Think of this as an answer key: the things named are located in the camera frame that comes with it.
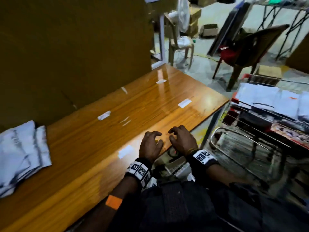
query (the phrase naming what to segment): orange tape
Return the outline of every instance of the orange tape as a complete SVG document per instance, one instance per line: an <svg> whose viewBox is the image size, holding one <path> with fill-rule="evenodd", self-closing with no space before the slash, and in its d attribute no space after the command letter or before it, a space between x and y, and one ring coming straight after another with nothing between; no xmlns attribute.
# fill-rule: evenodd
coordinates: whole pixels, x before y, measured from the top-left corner
<svg viewBox="0 0 309 232"><path fill-rule="evenodd" d="M108 207L111 207L114 210L118 210L118 208L120 207L122 203L122 199L115 197L113 195L109 195L105 205L107 205Z"/></svg>

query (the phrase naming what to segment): gold bracelet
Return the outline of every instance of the gold bracelet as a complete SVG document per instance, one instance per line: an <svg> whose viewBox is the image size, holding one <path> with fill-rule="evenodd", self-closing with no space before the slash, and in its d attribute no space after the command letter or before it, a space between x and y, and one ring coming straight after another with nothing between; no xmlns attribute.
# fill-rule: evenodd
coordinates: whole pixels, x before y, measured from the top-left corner
<svg viewBox="0 0 309 232"><path fill-rule="evenodd" d="M199 148L190 148L190 149L187 151L187 153L186 153L186 155L185 155L185 156L190 155L190 154L191 154L191 152L192 152L192 151L195 151L195 150L199 150Z"/></svg>

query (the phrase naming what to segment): right hand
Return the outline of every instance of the right hand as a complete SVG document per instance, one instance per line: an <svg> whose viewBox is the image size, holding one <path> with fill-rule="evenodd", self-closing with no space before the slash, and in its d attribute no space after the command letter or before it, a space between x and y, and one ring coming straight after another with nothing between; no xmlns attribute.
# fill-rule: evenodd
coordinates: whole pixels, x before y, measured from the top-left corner
<svg viewBox="0 0 309 232"><path fill-rule="evenodd" d="M168 133L174 133L176 136L175 138L173 135L170 135L170 141L173 147L181 154L186 155L192 148L198 149L195 138L183 125L172 127Z"/></svg>

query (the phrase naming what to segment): cart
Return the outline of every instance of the cart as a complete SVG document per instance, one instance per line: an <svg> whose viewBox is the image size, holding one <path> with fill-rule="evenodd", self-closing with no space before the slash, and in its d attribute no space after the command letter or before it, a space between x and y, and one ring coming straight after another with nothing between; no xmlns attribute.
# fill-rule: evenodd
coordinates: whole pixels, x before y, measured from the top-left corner
<svg viewBox="0 0 309 232"><path fill-rule="evenodd" d="M309 83L284 79L274 81L251 74L245 74L241 82L278 87L280 91L297 94L309 91ZM212 133L209 145L221 165L237 175L246 175L260 189L268 191L293 166L309 164L309 135L290 127L290 123L297 127L297 120L261 108L258 110L263 110L264 116L259 115L252 105L236 99L238 90L239 87L223 112L221 127Z"/></svg>

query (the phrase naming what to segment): metal rack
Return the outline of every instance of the metal rack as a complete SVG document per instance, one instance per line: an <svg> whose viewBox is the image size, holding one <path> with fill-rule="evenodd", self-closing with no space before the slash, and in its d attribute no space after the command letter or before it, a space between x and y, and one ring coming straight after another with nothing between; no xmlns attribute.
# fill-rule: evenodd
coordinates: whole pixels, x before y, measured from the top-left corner
<svg viewBox="0 0 309 232"><path fill-rule="evenodd" d="M283 79L276 79L274 82L273 78L250 74L245 74L242 82L276 86L280 90L289 90L294 93L309 91L309 83ZM304 153L309 160L309 149L301 147L278 133L270 132L269 129L263 130L258 125L242 119L241 114L248 113L249 109L237 106L241 101L235 99L236 94L237 92L234 93L223 113L221 118L223 126L215 129L211 135L210 147L217 150L214 154L223 166L232 172L234 170L238 174L246 174L252 180L257 180L261 188L267 191L270 185L282 178L287 162L290 164L309 164L308 161L304 161L304 158L296 160L294 156L294 151L297 150ZM277 113L261 110L276 117L276 119L284 118L290 122L296 122ZM292 130L299 135L308 137L309 140L308 134L296 129Z"/></svg>

